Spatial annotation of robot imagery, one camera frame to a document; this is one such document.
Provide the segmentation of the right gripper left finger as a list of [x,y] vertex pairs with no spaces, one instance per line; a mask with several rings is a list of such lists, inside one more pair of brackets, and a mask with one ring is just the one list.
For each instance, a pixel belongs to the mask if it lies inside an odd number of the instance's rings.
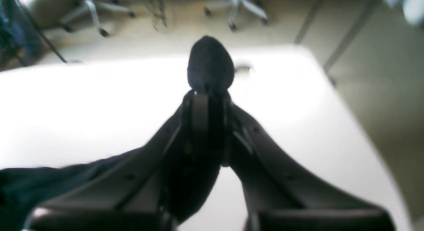
[[205,156],[209,107],[208,95],[187,93],[144,151],[112,169],[109,195],[75,189],[38,205],[23,229],[175,231],[211,189],[211,159]]

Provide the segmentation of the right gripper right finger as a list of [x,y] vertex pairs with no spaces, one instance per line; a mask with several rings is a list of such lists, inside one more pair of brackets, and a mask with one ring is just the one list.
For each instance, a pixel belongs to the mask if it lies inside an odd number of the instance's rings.
[[224,95],[224,165],[242,182],[246,231],[394,231],[389,213],[338,189],[289,157]]

